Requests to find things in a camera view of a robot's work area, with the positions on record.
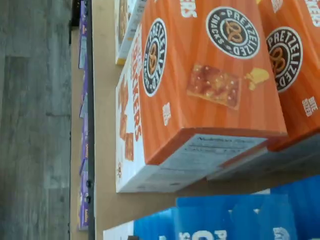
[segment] snack box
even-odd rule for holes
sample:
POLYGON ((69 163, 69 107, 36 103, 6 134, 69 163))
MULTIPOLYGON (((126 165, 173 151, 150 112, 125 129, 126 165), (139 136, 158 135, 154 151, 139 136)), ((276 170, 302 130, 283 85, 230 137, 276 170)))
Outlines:
POLYGON ((264 39, 255 0, 146 3, 116 87, 117 192, 180 190, 287 135, 264 39))
POLYGON ((288 137, 209 179, 320 167, 320 9, 316 1, 258 4, 288 137))
POLYGON ((297 234, 287 196, 256 195, 241 196, 230 206, 209 202, 172 207, 103 232, 103 240, 114 239, 296 240, 297 234))
POLYGON ((292 206, 298 239, 320 238, 320 175, 266 189, 271 195, 287 195, 292 206))
POLYGON ((88 170, 84 166, 87 163, 88 164, 88 114, 84 114, 83 118, 83 125, 82 125, 82 135, 81 135, 81 165, 79 168, 79 174, 81 175, 83 170, 88 170))
POLYGON ((124 65, 147 0, 115 0, 115 63, 124 65))
POLYGON ((87 56, 84 61, 83 87, 80 100, 79 117, 83 118, 85 113, 88 113, 88 59, 87 56))
POLYGON ((87 196, 89 195, 88 187, 88 171, 83 171, 81 174, 81 183, 79 191, 79 202, 78 202, 78 230, 87 231, 89 227, 89 204, 87 202, 87 196))
POLYGON ((85 67, 85 60, 87 57, 87 16, 85 1, 80 1, 80 34, 79 34, 79 61, 78 68, 85 67))

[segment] wooden floor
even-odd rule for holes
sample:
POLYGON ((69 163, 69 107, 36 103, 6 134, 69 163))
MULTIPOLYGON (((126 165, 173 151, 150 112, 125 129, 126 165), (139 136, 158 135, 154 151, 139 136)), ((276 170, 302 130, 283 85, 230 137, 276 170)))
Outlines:
POLYGON ((0 239, 69 238, 70 0, 0 0, 0 239))

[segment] orange packaging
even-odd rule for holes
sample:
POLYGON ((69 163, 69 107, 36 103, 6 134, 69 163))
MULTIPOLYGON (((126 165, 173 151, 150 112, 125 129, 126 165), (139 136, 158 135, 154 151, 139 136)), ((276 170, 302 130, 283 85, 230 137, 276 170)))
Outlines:
POLYGON ((255 0, 149 0, 116 131, 117 192, 174 192, 286 136, 255 0))
POLYGON ((320 156, 320 9, 317 0, 258 3, 288 137, 210 178, 303 171, 320 156))

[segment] purple box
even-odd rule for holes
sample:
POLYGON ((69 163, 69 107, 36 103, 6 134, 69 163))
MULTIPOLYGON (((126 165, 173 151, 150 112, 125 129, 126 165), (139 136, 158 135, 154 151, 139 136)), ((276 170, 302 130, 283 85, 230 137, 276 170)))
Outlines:
POLYGON ((89 226, 89 204, 87 202, 88 187, 88 171, 83 171, 81 174, 81 183, 79 191, 79 208, 78 208, 78 229, 80 231, 87 231, 89 226))
POLYGON ((82 135, 81 135, 81 165, 79 168, 79 174, 81 175, 83 171, 88 170, 88 114, 84 114, 82 135))
POLYGON ((85 116, 85 113, 88 113, 88 61, 85 58, 84 61, 84 75, 83 75, 83 87, 80 100, 80 118, 85 116))
POLYGON ((85 1, 80 1, 80 35, 79 35, 79 69, 85 67, 85 59, 87 57, 87 17, 85 1))

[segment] circular logo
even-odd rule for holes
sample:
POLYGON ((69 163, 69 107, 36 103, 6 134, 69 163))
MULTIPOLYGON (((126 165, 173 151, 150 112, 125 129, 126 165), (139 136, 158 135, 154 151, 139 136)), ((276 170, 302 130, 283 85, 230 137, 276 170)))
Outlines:
POLYGON ((279 93, 288 89, 297 79, 303 61, 303 46, 299 34, 283 26, 266 38, 276 88, 279 93))
POLYGON ((145 43, 143 59, 143 85, 146 94, 156 94, 162 80, 167 56, 167 30, 164 21, 157 18, 145 43))
POLYGON ((253 23, 240 11, 220 6, 206 18, 206 31, 221 51, 237 59, 251 59, 260 49, 260 38, 253 23))

